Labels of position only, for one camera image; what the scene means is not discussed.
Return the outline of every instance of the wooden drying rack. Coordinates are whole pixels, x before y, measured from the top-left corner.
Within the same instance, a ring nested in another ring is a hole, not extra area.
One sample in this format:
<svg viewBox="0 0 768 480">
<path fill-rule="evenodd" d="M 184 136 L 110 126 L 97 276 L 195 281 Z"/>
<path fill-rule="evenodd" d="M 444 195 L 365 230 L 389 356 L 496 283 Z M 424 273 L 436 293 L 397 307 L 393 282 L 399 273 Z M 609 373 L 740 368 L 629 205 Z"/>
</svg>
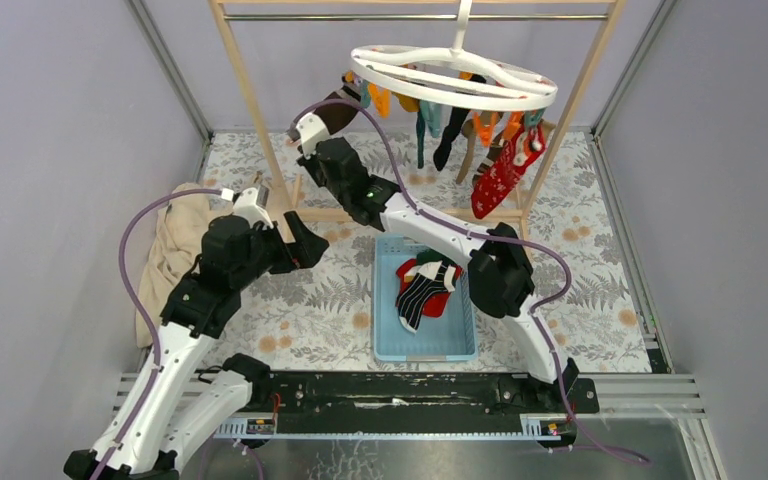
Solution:
<svg viewBox="0 0 768 480">
<path fill-rule="evenodd" d="M 284 174 L 281 171 L 281 166 L 278 164 L 278 159 L 275 156 L 275 151 L 272 149 L 272 143 L 269 141 L 269 131 L 266 128 L 266 123 L 263 120 L 263 114 L 260 111 L 260 106 L 257 102 L 257 97 L 254 93 L 251 80 L 249 79 L 248 70 L 246 69 L 243 56 L 240 53 L 240 47 L 237 44 L 237 40 L 234 37 L 234 33 L 231 30 L 231 23 L 238 21 L 454 21 L 457 18 L 456 12 L 453 10 L 451 15 L 419 15 L 419 14 L 405 14 L 405 15 L 392 15 L 392 14 L 298 14 L 298 15 L 286 15 L 286 14 L 258 14 L 248 15 L 232 13 L 229 14 L 225 10 L 225 5 L 241 5 L 241 4 L 457 4 L 458 0 L 208 0 L 210 9 L 213 12 L 213 16 L 216 20 L 216 26 L 219 29 L 219 35 L 222 37 L 222 43 L 225 45 L 225 50 L 228 52 L 228 59 L 231 62 L 231 66 L 234 69 L 234 74 L 237 77 L 237 82 L 240 86 L 240 92 L 243 94 L 243 98 L 246 101 L 246 105 L 249 109 L 249 114 L 254 121 L 255 130 L 257 131 L 260 144 L 263 147 L 263 154 L 269 162 L 269 169 L 272 173 L 271 191 L 269 196 L 269 203 L 267 210 L 273 219 L 281 219 L 283 212 L 287 210 L 296 210 L 303 221 L 306 222 L 346 222 L 351 221 L 349 215 L 339 208 L 298 208 L 299 197 L 302 189 L 302 177 L 296 176 L 293 184 L 292 194 L 287 188 L 287 183 L 284 180 Z M 537 174 L 532 181 L 528 190 L 522 191 L 520 188 L 514 189 L 516 208 L 497 208 L 489 215 L 481 220 L 476 219 L 472 211 L 467 208 L 448 208 L 441 209 L 444 213 L 459 217 L 466 221 L 471 222 L 506 222 L 519 224 L 521 235 L 524 239 L 528 238 L 528 214 L 534 207 L 534 201 L 537 199 L 537 194 L 540 191 L 540 187 L 546 180 L 549 174 L 549 169 L 552 166 L 552 161 L 555 159 L 558 150 L 561 147 L 561 141 L 564 135 L 569 129 L 569 123 L 575 115 L 578 106 L 581 103 L 584 91 L 587 89 L 590 79 L 593 76 L 593 72 L 596 70 L 596 66 L 599 64 L 599 60 L 602 53 L 605 50 L 608 40 L 614 31 L 617 24 L 617 19 L 625 6 L 626 0 L 474 0 L 473 3 L 487 3 L 487 4 L 600 4 L 606 5 L 605 13 L 603 14 L 522 14 L 522 15 L 470 15 L 470 21 L 554 21 L 554 20 L 570 20 L 570 21 L 600 21 L 601 25 L 596 32 L 596 36 L 593 39 L 593 43 L 590 46 L 590 50 L 587 53 L 587 57 L 584 59 L 584 64 L 579 71 L 578 78 L 572 87 L 569 100 L 567 100 L 564 106 L 561 118 L 558 121 L 558 126 L 555 129 L 555 133 L 552 139 L 549 141 L 549 145 L 546 148 L 546 152 L 543 154 L 543 159 L 540 162 L 540 166 L 537 170 Z"/>
</svg>

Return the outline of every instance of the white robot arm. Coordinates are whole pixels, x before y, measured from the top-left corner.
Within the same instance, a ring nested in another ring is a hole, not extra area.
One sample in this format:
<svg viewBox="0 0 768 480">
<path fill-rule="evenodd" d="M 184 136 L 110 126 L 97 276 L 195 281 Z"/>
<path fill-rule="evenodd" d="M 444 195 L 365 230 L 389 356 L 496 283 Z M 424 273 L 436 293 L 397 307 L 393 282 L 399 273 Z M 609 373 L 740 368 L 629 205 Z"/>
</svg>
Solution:
<svg viewBox="0 0 768 480">
<path fill-rule="evenodd" d="M 421 202 L 418 202 L 417 206 L 437 218 L 463 225 L 470 232 L 488 233 L 487 227 L 458 220 Z M 449 257 L 465 270 L 469 269 L 473 252 L 480 251 L 486 243 L 485 240 L 467 238 L 464 234 L 447 230 L 418 215 L 401 193 L 393 195 L 386 203 L 386 209 L 381 213 L 381 224 L 386 232 L 399 233 L 427 245 Z M 528 314 L 528 309 L 533 302 L 534 296 L 529 295 L 520 307 L 519 315 L 505 315 L 502 317 L 502 322 L 508 328 L 519 352 L 525 357 L 524 367 L 529 375 L 541 382 L 553 383 L 558 375 L 552 361 L 551 349 L 557 350 L 561 365 L 567 364 L 567 355 L 559 345 L 555 343 L 548 345 L 540 335 L 534 322 L 545 322 L 545 320 L 539 315 L 532 318 Z"/>
<path fill-rule="evenodd" d="M 470 276 L 473 303 L 507 326 L 525 357 L 523 367 L 529 376 L 547 390 L 557 390 L 554 352 L 566 366 L 564 383 L 573 384 L 578 373 L 575 362 L 554 339 L 548 343 L 542 337 L 534 322 L 545 324 L 544 319 L 529 314 L 534 286 L 531 265 L 522 248 L 472 236 L 481 233 L 515 238 L 512 228 L 505 224 L 492 229 L 473 225 L 422 203 L 414 208 L 397 185 L 369 175 L 344 139 L 323 140 L 325 137 L 317 133 L 321 129 L 309 130 L 302 133 L 305 155 L 299 164 L 311 173 L 318 186 L 327 187 L 358 223 L 405 235 L 461 265 Z M 316 139 L 313 146 L 311 135 Z M 242 362 L 232 361 L 235 357 L 229 359 L 211 387 L 174 415 L 186 382 L 231 315 L 239 310 L 239 291 L 267 271 L 279 274 L 311 268 L 328 247 L 327 241 L 310 232 L 295 212 L 285 214 L 295 242 L 284 243 L 275 224 L 270 225 L 268 215 L 260 208 L 262 205 L 257 204 L 259 198 L 262 196 L 257 191 L 244 192 L 237 199 L 235 207 L 240 208 L 235 208 L 234 215 L 211 223 L 202 240 L 198 273 L 185 275 L 162 313 L 160 365 L 155 366 L 149 359 L 116 418 L 92 450 L 72 453 L 64 467 L 70 478 L 96 480 L 102 472 L 100 478 L 106 480 L 175 480 L 177 472 L 228 416 L 253 402 L 253 397 L 256 405 L 267 400 L 263 392 L 257 391 L 257 385 L 268 374 L 268 367 L 240 355 Z M 418 210 L 457 224 L 467 233 L 444 228 Z M 153 388 L 140 403 L 139 396 L 155 369 L 158 374 Z M 138 414 L 125 436 L 114 441 L 126 417 L 135 410 Z"/>
</svg>

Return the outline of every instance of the clothes hanger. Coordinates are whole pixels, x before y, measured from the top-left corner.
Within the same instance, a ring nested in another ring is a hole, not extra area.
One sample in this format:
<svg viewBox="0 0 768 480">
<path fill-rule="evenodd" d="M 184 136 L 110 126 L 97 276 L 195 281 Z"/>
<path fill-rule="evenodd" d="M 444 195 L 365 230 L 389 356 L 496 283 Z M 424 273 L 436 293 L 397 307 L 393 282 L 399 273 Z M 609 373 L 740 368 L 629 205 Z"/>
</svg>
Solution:
<svg viewBox="0 0 768 480">
<path fill-rule="evenodd" d="M 360 77 L 419 100 L 470 110 L 497 112 L 541 110 L 551 105 L 558 87 L 548 78 L 514 65 L 463 50 L 472 0 L 461 0 L 458 28 L 451 48 L 372 45 L 351 52 L 351 69 Z M 442 66 L 477 73 L 498 85 L 403 67 Z"/>
</svg>

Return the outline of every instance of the light blue basket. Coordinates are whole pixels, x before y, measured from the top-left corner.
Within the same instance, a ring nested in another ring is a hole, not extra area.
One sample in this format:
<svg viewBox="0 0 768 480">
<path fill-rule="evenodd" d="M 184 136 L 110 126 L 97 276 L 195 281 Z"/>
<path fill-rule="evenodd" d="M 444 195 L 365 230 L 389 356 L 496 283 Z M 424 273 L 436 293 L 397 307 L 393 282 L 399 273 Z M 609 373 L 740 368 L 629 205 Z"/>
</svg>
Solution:
<svg viewBox="0 0 768 480">
<path fill-rule="evenodd" d="M 396 270 L 425 250 L 428 247 L 401 235 L 375 239 L 372 335 L 375 358 L 382 362 L 464 362 L 478 355 L 466 272 L 458 278 L 443 316 L 423 317 L 416 334 L 405 330 L 399 321 Z"/>
</svg>

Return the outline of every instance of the white hanger hook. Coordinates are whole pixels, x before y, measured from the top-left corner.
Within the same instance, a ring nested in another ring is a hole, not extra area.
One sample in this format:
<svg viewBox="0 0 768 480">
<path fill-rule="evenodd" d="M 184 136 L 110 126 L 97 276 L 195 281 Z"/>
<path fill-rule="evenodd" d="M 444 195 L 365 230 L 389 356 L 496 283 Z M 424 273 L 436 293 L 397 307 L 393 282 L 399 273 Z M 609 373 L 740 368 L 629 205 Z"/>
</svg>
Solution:
<svg viewBox="0 0 768 480">
<path fill-rule="evenodd" d="M 455 43 L 452 50 L 463 50 L 463 39 L 466 36 L 466 24 L 469 23 L 469 12 L 472 10 L 472 0 L 461 0 L 458 7 L 458 30 L 455 32 Z"/>
</svg>

